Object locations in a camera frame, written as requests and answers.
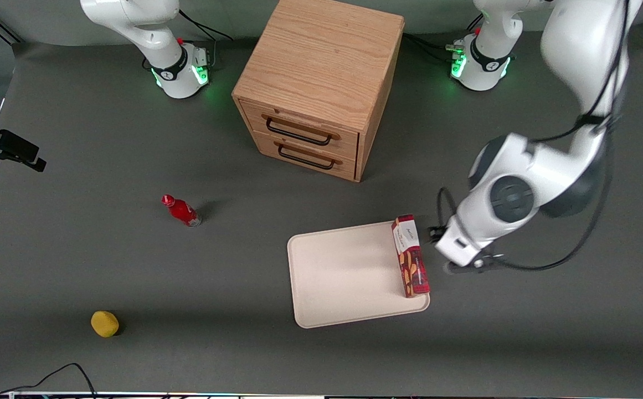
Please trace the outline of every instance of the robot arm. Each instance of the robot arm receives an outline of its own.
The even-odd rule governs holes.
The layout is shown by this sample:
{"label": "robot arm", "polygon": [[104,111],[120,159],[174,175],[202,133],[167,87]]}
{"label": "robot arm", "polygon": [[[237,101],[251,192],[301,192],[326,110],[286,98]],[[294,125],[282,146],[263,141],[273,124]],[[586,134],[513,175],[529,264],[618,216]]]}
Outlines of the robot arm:
{"label": "robot arm", "polygon": [[80,0],[80,5],[92,22],[116,31],[139,48],[157,84],[172,98],[192,96],[208,83],[205,50],[179,44],[163,25],[179,13],[179,0]]}
{"label": "robot arm", "polygon": [[553,0],[474,0],[484,15],[481,35],[470,33],[456,40],[448,50],[456,51],[451,77],[471,90],[496,86],[508,66],[509,54],[523,33],[518,13],[549,8]]}
{"label": "robot arm", "polygon": [[[455,265],[481,266],[476,262],[481,262],[483,248],[522,227],[538,210],[550,217],[575,214],[596,193],[605,118],[628,68],[622,34],[633,22],[641,1],[629,2],[626,19],[622,2],[555,3],[542,36],[542,53],[582,107],[572,145],[569,152],[561,152],[518,134],[489,141],[471,168],[469,196],[435,245]],[[490,32],[482,30],[479,37]]]}

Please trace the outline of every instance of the drawer handle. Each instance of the drawer handle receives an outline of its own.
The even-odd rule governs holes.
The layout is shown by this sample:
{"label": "drawer handle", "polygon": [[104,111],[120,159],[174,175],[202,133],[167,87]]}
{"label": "drawer handle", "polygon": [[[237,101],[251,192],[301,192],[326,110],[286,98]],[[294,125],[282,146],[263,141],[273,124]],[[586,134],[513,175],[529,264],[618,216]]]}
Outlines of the drawer handle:
{"label": "drawer handle", "polygon": [[329,143],[331,143],[331,134],[326,136],[326,140],[324,141],[314,140],[314,139],[309,139],[308,137],[299,136],[299,134],[291,133],[291,131],[286,131],[283,129],[278,129],[276,127],[270,126],[270,123],[272,123],[272,118],[268,118],[268,123],[266,123],[266,125],[268,126],[268,130],[273,131],[275,133],[282,134],[283,136],[291,137],[293,139],[297,139],[301,141],[306,141],[307,143],[316,144],[317,146],[326,146]]}
{"label": "drawer handle", "polygon": [[333,167],[333,164],[334,164],[334,160],[333,160],[333,159],[331,160],[331,164],[329,164],[329,165],[322,165],[322,164],[320,164],[320,163],[311,162],[311,161],[306,161],[306,159],[303,159],[303,158],[300,158],[300,157],[290,156],[289,154],[285,154],[284,152],[281,152],[281,150],[284,148],[284,146],[283,146],[282,144],[278,144],[278,146],[279,146],[279,147],[278,147],[278,149],[277,149],[277,153],[278,153],[278,154],[279,154],[279,156],[281,156],[281,157],[285,157],[285,158],[287,158],[287,159],[291,159],[291,160],[296,161],[296,162],[305,163],[305,164],[307,164],[307,165],[309,165],[309,166],[318,167],[319,169],[322,169],[322,170],[330,170],[330,169]]}

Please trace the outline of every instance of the cabinet top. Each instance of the cabinet top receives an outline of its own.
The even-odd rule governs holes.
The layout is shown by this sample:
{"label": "cabinet top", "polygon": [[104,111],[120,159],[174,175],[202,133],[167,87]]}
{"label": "cabinet top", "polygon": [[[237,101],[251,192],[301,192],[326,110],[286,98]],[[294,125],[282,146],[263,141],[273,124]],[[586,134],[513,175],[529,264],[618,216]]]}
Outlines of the cabinet top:
{"label": "cabinet top", "polygon": [[363,131],[404,25],[332,0],[280,0],[233,95]]}

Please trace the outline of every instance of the wooden drawer cabinet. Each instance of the wooden drawer cabinet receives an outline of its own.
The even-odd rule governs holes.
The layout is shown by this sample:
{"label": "wooden drawer cabinet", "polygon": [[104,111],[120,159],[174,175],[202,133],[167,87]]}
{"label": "wooden drawer cabinet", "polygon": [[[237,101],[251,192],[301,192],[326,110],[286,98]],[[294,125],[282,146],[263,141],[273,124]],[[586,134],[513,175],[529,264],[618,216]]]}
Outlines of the wooden drawer cabinet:
{"label": "wooden drawer cabinet", "polygon": [[233,89],[260,152],[359,182],[403,26],[332,0],[280,0]]}
{"label": "wooden drawer cabinet", "polygon": [[283,114],[278,109],[257,106],[241,100],[245,117],[250,122],[252,133],[269,136],[294,144],[308,147],[329,155],[339,155],[350,160],[356,158],[358,133],[345,131],[314,121]]}
{"label": "wooden drawer cabinet", "polygon": [[355,160],[314,151],[296,144],[284,143],[267,134],[253,134],[253,139],[260,152],[266,156],[353,180],[356,168]]}

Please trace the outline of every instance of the yellow ball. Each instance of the yellow ball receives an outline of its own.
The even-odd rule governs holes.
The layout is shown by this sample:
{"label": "yellow ball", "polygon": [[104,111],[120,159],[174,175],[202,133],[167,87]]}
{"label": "yellow ball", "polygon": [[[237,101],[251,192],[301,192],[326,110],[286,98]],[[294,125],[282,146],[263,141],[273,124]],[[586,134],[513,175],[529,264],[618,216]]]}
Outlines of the yellow ball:
{"label": "yellow ball", "polygon": [[110,338],[116,334],[119,329],[119,321],[117,321],[117,318],[105,310],[98,310],[93,313],[90,324],[97,335],[103,338]]}

